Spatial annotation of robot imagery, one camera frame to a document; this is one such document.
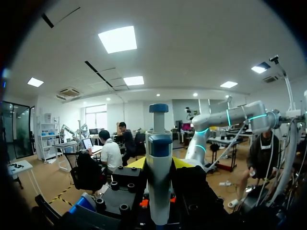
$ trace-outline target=floor tape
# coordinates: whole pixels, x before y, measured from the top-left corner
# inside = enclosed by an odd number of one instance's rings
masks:
[[[67,189],[65,189],[63,192],[61,192],[59,195],[57,195],[55,198],[53,198],[50,202],[49,202],[49,204],[52,204],[52,202],[54,202],[55,200],[57,200],[57,199],[60,199],[61,197],[61,195],[63,195],[64,193],[66,193],[71,187],[73,187],[74,186],[74,184],[72,184],[71,186],[69,186]]]

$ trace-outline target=white shirt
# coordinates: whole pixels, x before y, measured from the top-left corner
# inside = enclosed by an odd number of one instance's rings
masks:
[[[107,162],[107,168],[112,172],[114,172],[118,166],[123,165],[119,146],[117,143],[113,142],[111,138],[106,140],[102,147],[101,161]]]

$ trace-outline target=window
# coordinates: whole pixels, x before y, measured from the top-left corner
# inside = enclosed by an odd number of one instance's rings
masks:
[[[106,104],[85,108],[85,119],[88,128],[107,129]]]

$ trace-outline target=yellow and black tape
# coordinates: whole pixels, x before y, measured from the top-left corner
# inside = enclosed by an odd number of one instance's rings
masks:
[[[62,201],[64,201],[66,204],[72,206],[72,204],[70,202],[68,202],[67,200],[64,200],[63,198],[59,197],[59,199],[61,199]]]
[[[52,202],[54,202],[57,199],[60,199],[60,196],[63,195],[64,193],[66,193],[71,187],[73,187],[74,184],[72,184],[71,186],[69,186],[67,189],[65,189],[64,191],[62,191],[59,195],[57,195],[55,198],[53,198],[49,204],[52,204]]]

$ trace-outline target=man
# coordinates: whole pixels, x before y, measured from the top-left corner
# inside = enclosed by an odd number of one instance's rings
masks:
[[[133,140],[132,133],[129,129],[127,129],[125,122],[117,122],[117,135],[124,137],[124,143],[126,147],[126,154],[123,156],[123,166],[127,166],[127,160],[135,154],[135,143]]]
[[[279,164],[279,139],[274,135],[272,143],[272,132],[271,130],[268,130],[259,135],[250,147],[247,157],[248,169],[243,172],[242,179],[240,180],[238,199],[230,202],[228,207],[235,207],[242,199],[248,183],[248,178],[252,177],[254,179],[263,179],[266,177],[271,158],[272,145],[273,156],[268,177],[276,174]]]
[[[101,162],[107,165],[107,174],[112,174],[118,166],[122,166],[119,146],[113,142],[106,130],[100,131],[99,138],[104,144],[101,150]]]

